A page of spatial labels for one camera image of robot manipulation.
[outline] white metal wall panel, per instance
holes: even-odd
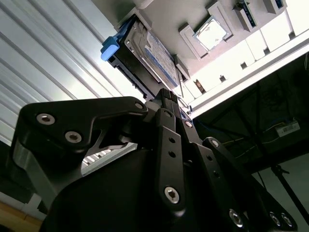
[[[19,110],[32,102],[141,99],[100,59],[114,34],[91,0],[0,0],[0,140],[11,144]]]

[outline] white label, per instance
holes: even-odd
[[[145,46],[146,51],[148,51],[147,53],[161,69],[161,71],[165,74],[165,76],[176,87],[179,82],[177,78],[175,64],[168,51],[159,40],[152,36],[151,33],[147,34],[147,41],[150,45],[150,47],[147,45]]]

